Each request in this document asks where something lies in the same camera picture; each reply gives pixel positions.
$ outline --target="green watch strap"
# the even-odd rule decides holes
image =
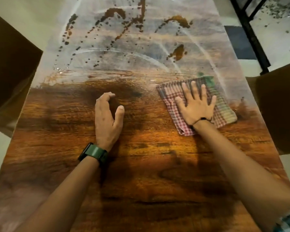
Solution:
[[[100,163],[104,164],[107,159],[107,151],[96,145],[90,145],[85,152],[86,155],[96,158]]]

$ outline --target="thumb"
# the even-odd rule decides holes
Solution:
[[[124,122],[125,108],[124,106],[119,106],[115,113],[115,121],[113,126],[122,127]]]
[[[184,101],[182,100],[182,98],[176,97],[175,102],[176,102],[177,107],[179,108],[179,111],[182,112],[183,109],[185,108],[185,104],[184,104]]]

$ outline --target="white floor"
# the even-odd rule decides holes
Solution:
[[[44,50],[52,34],[62,1],[0,0],[0,16],[37,47]],[[229,0],[214,0],[214,2],[221,16],[221,22],[225,26],[241,26]],[[258,13],[258,17],[252,22],[257,37],[273,63],[273,69],[290,63],[290,33],[286,33],[286,31],[290,32],[290,25],[286,26],[290,19],[280,21],[282,24],[273,22],[270,16],[264,13]],[[257,61],[239,60],[239,62],[246,77],[259,76],[261,68]],[[0,133],[0,166],[9,142],[10,138]],[[280,156],[280,158],[290,178],[290,155]]]

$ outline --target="hand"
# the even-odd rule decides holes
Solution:
[[[115,97],[115,94],[104,93],[96,102],[96,144],[98,147],[109,152],[122,130],[125,114],[124,106],[119,106],[115,113],[115,120],[109,109],[108,101]]]
[[[175,102],[186,123],[188,125],[193,125],[201,117],[205,117],[208,120],[212,119],[217,96],[214,95],[212,97],[211,104],[208,105],[205,85],[201,86],[202,89],[201,98],[199,97],[195,81],[191,82],[191,88],[194,98],[192,97],[191,92],[187,88],[186,83],[183,83],[182,87],[184,90],[185,97],[187,99],[187,106],[185,106],[184,101],[180,97],[176,97]]]

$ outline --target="folded cloth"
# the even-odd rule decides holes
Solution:
[[[180,135],[191,136],[195,134],[195,131],[186,124],[182,118],[177,105],[175,103],[176,97],[181,97],[185,104],[187,104],[184,92],[182,89],[182,83],[186,83],[187,87],[191,90],[190,84],[192,81],[196,82],[199,95],[201,95],[201,85],[206,85],[206,93],[208,103],[212,100],[212,96],[217,96],[216,106],[214,108],[213,123],[217,128],[225,126],[226,124],[233,123],[237,120],[236,114],[227,104],[224,97],[218,92],[215,87],[214,77],[202,76],[195,79],[173,81],[169,83],[163,83],[157,86],[157,90],[160,93],[163,101],[165,102],[168,112],[170,113],[173,122]]]

